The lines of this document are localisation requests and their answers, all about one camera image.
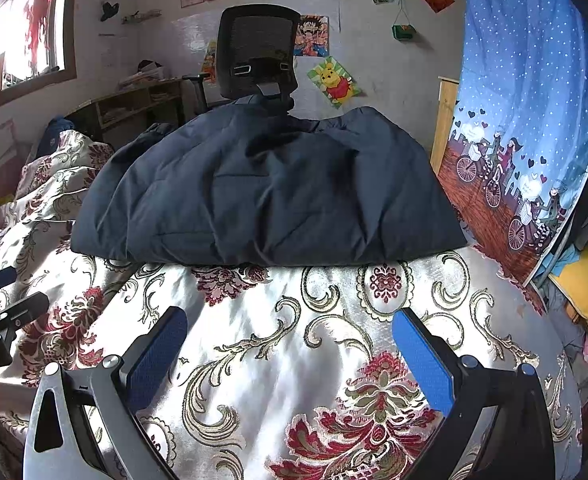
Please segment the dark navy puffer jacket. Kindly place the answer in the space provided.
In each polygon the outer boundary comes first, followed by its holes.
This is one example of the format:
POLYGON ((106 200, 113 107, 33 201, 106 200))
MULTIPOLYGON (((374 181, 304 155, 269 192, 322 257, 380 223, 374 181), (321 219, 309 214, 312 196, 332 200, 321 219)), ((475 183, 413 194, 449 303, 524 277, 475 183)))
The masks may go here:
POLYGON ((185 266, 355 266, 465 245, 425 151, 385 115, 300 119, 260 96, 119 148, 70 235, 78 254, 185 266))

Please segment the blue pillow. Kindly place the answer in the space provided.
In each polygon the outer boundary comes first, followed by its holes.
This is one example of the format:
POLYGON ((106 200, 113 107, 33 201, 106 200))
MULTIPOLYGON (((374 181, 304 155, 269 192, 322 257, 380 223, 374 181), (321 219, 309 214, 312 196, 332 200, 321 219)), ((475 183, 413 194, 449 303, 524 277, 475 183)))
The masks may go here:
POLYGON ((74 129, 75 125, 65 117, 56 116, 51 119, 38 143, 36 157, 40 158, 53 154, 60 145, 61 133, 74 129))

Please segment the wooden desk with shelf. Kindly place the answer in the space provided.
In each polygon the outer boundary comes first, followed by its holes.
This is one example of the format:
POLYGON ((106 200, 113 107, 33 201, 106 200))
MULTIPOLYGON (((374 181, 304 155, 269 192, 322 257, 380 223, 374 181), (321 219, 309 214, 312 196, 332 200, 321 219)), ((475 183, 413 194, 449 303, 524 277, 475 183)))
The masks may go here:
POLYGON ((123 145, 154 124, 185 124, 178 78, 123 90, 79 105, 65 116, 92 141, 123 145))

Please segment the floral satin bed quilt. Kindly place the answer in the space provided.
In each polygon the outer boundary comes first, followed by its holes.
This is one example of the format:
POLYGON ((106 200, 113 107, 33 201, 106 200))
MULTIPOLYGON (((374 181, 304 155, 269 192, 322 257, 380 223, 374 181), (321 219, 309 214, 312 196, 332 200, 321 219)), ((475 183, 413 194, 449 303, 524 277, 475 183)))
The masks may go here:
POLYGON ((530 296, 479 250, 377 266, 206 268, 76 254, 70 234, 110 148, 76 131, 22 171, 0 208, 0 311, 43 292, 49 311, 18 334, 0 368, 0 441, 22 471, 44 367, 98 365, 170 307, 190 332, 139 420, 182 479, 399 479, 440 422, 391 335, 409 308, 458 354, 536 369, 555 474, 582 459, 581 408, 568 358, 530 296))

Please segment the red hanging window ornament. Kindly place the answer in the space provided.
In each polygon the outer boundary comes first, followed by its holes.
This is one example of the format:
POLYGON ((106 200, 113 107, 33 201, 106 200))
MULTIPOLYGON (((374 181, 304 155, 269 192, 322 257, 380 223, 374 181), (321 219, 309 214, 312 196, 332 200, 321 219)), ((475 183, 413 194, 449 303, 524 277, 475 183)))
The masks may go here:
POLYGON ((44 46, 49 49, 49 14, 52 0, 29 0, 24 7, 28 21, 25 35, 28 53, 28 66, 33 72, 37 71, 38 49, 44 46))

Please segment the small cartoon sticker poster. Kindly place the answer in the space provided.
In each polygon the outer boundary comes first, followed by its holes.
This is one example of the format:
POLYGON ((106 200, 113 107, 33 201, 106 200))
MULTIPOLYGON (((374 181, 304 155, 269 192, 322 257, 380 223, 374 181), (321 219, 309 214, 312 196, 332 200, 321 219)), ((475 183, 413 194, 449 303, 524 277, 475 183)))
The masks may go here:
POLYGON ((216 52, 217 41, 209 41, 203 58, 201 73, 205 76, 205 79, 211 84, 214 84, 216 82, 216 52))

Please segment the blue bicycle print curtain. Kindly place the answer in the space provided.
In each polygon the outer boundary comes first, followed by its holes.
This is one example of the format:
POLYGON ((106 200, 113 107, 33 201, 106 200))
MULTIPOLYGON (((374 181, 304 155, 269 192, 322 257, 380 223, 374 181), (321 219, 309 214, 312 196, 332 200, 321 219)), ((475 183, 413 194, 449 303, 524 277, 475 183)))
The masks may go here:
POLYGON ((588 22, 571 0, 466 0, 439 179, 482 251, 536 274, 588 178, 588 22))

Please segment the black mesh office chair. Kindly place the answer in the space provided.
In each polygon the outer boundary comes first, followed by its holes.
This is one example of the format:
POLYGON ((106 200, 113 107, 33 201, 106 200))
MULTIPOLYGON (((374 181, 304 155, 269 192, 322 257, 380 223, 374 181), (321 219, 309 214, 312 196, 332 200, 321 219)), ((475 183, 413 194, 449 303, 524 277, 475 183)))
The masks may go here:
POLYGON ((222 100, 207 102, 205 73, 184 75, 195 91, 194 113, 201 115, 244 96, 263 96, 294 107, 298 88, 294 48, 301 15, 276 4, 243 4, 225 9, 220 18, 215 75, 222 100))

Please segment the light wooden board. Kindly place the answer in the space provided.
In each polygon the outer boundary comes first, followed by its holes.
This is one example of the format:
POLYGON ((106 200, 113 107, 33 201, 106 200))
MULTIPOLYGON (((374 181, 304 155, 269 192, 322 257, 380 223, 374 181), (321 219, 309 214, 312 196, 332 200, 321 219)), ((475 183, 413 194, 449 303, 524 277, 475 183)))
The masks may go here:
POLYGON ((439 172, 446 144, 448 144, 450 130, 454 122, 457 97, 458 81, 440 76, 436 128, 431 147, 431 168, 436 174, 439 172))

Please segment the Winnie the Pooh poster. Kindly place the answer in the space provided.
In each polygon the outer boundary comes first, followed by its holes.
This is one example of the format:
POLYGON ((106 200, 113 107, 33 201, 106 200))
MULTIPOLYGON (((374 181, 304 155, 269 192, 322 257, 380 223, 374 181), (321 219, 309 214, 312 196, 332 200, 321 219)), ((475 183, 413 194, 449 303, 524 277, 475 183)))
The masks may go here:
POLYGON ((333 56, 328 56, 309 70, 307 76, 335 108, 362 94, 355 78, 333 56))

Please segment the cartoon anime poster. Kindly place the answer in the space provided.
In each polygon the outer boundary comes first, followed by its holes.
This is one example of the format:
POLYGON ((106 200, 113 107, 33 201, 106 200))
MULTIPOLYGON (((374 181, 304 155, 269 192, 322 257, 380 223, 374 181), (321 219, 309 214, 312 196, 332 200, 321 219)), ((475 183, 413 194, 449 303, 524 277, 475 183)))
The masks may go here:
POLYGON ((317 14, 300 17, 295 37, 295 56, 327 58, 330 55, 329 18, 317 14))

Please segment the green hanging wall pouch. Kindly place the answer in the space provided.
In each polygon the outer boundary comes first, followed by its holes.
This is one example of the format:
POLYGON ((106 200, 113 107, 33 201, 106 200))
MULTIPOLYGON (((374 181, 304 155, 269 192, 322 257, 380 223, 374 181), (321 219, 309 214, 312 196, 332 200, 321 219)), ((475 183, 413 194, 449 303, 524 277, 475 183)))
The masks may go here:
POLYGON ((394 24, 391 26, 391 35, 400 42, 411 41, 416 36, 416 30, 410 24, 394 24))

